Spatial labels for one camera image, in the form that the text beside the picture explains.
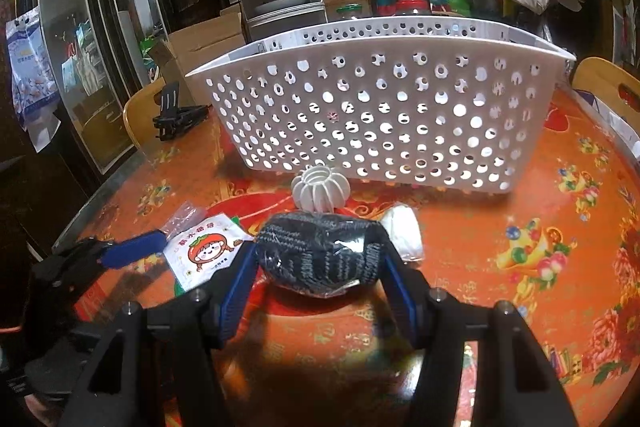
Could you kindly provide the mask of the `small white cloth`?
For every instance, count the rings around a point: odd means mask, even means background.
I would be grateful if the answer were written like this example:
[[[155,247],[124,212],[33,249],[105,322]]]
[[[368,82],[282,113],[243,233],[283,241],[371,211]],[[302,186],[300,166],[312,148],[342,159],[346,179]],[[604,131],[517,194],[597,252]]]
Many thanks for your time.
[[[421,262],[424,258],[420,225],[414,210],[405,204],[388,208],[380,219],[390,241],[405,262]]]

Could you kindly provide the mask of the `black knitted item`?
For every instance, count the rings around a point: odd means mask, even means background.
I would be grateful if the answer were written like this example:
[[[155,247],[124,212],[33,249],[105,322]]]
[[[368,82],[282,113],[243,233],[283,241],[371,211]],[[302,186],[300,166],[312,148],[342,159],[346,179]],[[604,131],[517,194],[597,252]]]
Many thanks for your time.
[[[272,216],[255,243],[257,261],[273,283],[314,298],[376,283],[395,250],[376,221],[307,211]]]

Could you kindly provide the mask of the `white snack packet cartoon print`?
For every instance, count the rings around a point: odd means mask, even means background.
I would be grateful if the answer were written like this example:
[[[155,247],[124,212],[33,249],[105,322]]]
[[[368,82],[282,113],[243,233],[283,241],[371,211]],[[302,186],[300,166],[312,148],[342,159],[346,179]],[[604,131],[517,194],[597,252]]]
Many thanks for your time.
[[[169,241],[163,255],[184,291],[207,282],[228,268],[253,237],[224,213],[206,218]]]

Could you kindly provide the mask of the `white ribbed pumpkin ornament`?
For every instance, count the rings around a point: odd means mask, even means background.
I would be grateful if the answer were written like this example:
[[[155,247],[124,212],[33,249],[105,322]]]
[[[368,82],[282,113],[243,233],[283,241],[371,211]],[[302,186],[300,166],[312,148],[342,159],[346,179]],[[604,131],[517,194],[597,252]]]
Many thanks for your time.
[[[345,207],[350,196],[350,184],[336,168],[314,166],[292,180],[291,191],[297,209],[331,213]]]

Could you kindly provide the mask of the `wooden chair left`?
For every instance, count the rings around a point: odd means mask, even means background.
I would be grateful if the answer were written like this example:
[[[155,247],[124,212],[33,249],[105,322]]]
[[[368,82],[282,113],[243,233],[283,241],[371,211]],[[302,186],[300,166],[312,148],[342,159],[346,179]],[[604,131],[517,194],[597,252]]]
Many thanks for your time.
[[[142,150],[146,144],[156,139],[157,130],[153,119],[160,116],[158,101],[164,87],[164,78],[158,77],[135,93],[122,110],[126,131],[137,150]]]

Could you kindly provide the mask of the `wooden chair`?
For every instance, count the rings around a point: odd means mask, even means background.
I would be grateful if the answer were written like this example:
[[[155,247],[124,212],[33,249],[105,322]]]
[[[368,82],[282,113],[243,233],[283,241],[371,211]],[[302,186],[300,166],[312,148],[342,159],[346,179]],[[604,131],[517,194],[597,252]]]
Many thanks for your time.
[[[601,57],[584,58],[575,70],[572,87],[594,95],[639,132],[639,79],[625,69]]]
[[[156,139],[157,130],[153,119],[160,116],[158,101],[164,87],[164,78],[158,77],[135,93],[122,110],[126,131],[137,150],[142,150],[146,144]]]

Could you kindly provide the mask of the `black phone stand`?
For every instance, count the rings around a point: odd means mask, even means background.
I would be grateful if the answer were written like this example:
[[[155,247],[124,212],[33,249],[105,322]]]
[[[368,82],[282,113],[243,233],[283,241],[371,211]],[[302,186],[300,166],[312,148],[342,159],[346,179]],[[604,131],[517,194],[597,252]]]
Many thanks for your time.
[[[201,124],[209,114],[209,105],[179,105],[180,84],[171,82],[160,91],[160,113],[152,118],[160,141],[180,138]]]

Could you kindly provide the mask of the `white perforated plastic basket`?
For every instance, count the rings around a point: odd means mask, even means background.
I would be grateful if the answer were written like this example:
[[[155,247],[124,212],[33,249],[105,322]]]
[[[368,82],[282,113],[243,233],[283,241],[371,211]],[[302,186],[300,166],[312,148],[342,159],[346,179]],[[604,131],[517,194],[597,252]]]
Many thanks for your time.
[[[248,168],[511,192],[573,54],[449,16],[281,32],[189,72]]]

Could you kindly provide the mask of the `blue white hanging packet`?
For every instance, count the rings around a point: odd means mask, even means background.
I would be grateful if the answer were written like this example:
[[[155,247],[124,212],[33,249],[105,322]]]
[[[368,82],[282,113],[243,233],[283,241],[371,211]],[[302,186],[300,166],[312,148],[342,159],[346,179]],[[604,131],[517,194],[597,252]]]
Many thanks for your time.
[[[38,6],[6,23],[6,46],[14,113],[35,151],[40,153],[51,143],[61,121],[54,115],[60,94]]]

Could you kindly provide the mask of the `cardboard box left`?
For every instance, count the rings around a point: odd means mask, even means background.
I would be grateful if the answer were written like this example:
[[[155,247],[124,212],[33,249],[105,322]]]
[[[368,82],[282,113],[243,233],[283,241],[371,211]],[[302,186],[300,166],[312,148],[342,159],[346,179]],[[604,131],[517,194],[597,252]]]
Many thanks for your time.
[[[178,83],[181,107],[208,105],[204,83],[186,75],[244,44],[242,15],[230,12],[173,32],[167,41],[155,43],[149,54],[163,80]]]

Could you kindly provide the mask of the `clear glass jar green lid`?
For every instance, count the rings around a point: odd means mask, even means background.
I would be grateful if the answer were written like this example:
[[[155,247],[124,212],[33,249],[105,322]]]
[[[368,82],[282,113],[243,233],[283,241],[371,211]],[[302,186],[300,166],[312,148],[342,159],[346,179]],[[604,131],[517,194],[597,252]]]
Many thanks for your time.
[[[335,10],[340,20],[356,20],[362,17],[362,5],[360,3],[344,4]]]

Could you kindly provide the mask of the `glass jar green olives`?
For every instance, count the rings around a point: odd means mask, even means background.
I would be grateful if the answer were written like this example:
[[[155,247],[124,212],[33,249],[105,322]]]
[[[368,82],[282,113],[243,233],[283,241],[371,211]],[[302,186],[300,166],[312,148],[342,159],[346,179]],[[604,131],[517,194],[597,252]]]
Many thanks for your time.
[[[430,0],[394,0],[396,15],[430,15]]]

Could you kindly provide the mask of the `wooden chair right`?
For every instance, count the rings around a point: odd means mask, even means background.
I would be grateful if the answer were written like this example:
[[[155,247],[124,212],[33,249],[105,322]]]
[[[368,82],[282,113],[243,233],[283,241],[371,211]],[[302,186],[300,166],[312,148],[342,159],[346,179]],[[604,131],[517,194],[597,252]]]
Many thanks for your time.
[[[584,58],[575,70],[572,87],[594,95],[639,132],[639,79],[625,69],[601,57]]]

